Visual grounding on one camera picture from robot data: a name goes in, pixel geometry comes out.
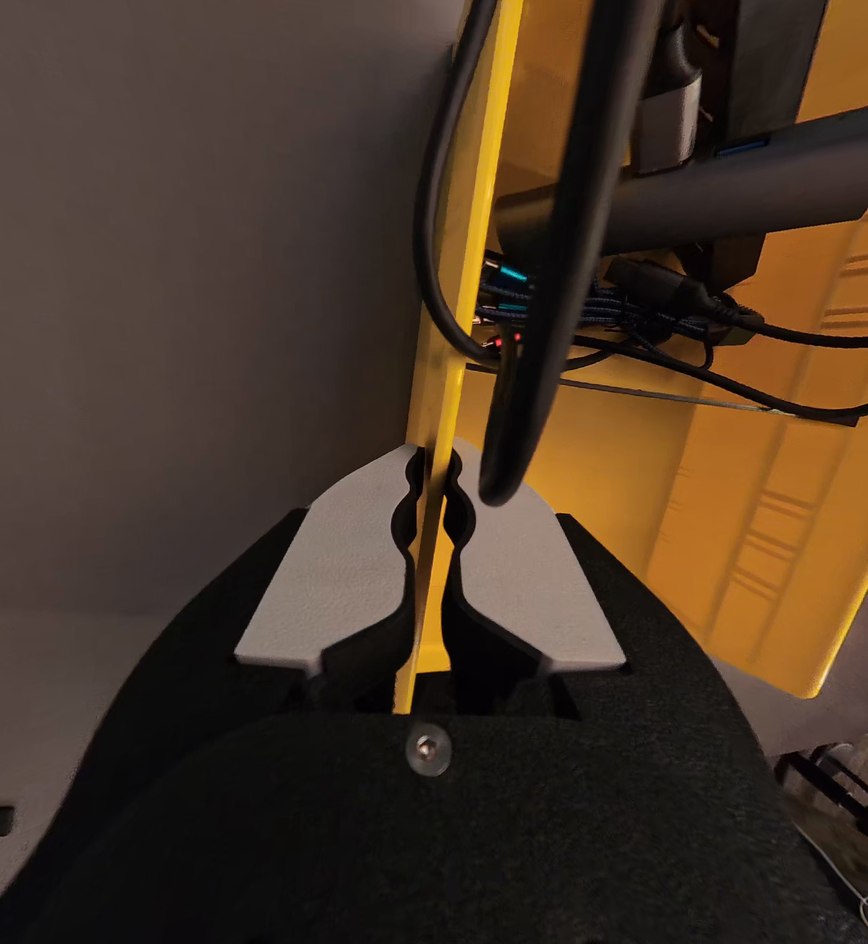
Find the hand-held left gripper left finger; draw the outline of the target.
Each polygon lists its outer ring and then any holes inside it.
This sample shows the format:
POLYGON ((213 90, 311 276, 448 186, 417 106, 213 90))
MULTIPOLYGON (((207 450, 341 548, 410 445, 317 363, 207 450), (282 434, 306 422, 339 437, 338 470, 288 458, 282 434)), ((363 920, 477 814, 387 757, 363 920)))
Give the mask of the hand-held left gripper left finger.
POLYGON ((330 486, 301 525, 236 646, 245 665, 338 678, 397 671, 414 638, 423 451, 410 443, 330 486))

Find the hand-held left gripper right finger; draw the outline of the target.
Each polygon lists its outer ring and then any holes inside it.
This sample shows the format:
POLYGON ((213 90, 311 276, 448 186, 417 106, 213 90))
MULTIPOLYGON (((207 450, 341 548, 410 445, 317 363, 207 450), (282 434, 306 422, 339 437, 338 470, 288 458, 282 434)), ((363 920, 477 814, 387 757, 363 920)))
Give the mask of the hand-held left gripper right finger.
POLYGON ((478 494, 481 461, 480 448, 453 439, 443 523, 456 601, 541 670, 622 667, 626 655, 552 507, 529 485, 487 505, 478 494))

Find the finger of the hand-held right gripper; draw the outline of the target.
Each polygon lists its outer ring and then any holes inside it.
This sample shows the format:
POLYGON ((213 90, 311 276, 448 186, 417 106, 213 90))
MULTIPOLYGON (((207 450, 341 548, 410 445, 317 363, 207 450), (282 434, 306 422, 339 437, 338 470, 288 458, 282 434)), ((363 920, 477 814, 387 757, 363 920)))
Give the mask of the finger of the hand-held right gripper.
POLYGON ((794 124, 827 1, 700 2, 700 145, 794 124))

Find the slim grey usb hub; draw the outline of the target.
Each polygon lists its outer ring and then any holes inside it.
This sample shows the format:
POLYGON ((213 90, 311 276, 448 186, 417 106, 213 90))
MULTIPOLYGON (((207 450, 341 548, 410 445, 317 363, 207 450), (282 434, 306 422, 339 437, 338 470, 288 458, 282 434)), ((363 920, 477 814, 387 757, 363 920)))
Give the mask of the slim grey usb hub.
POLYGON ((601 256, 860 219, 868 107, 794 124, 646 176, 622 175, 601 256))

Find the yellow plastic bin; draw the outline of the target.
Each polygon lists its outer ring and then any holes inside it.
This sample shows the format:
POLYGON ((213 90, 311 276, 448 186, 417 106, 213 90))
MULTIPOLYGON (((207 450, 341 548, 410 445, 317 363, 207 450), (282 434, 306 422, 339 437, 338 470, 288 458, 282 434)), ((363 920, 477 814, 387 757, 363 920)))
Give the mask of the yellow plastic bin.
MULTIPOLYGON (((459 130, 448 183, 444 293, 469 329, 474 250, 487 197, 558 171, 593 2, 500 2, 459 130)), ((829 2, 799 118, 868 105, 868 2, 829 2)), ((737 301, 777 325, 868 333, 868 211, 769 236, 737 301)), ((868 400, 868 351, 810 350, 758 338, 715 369, 818 407, 868 400)), ((468 375, 420 316, 407 440, 433 452, 421 513, 416 642, 395 711, 416 678, 449 668, 440 601, 450 546, 440 528, 454 434, 482 444, 491 377, 468 375)), ((770 682, 764 694, 820 707, 840 678, 841 644, 868 590, 868 418, 856 429, 771 414, 560 387, 526 482, 571 514, 674 612, 723 668, 770 682)))

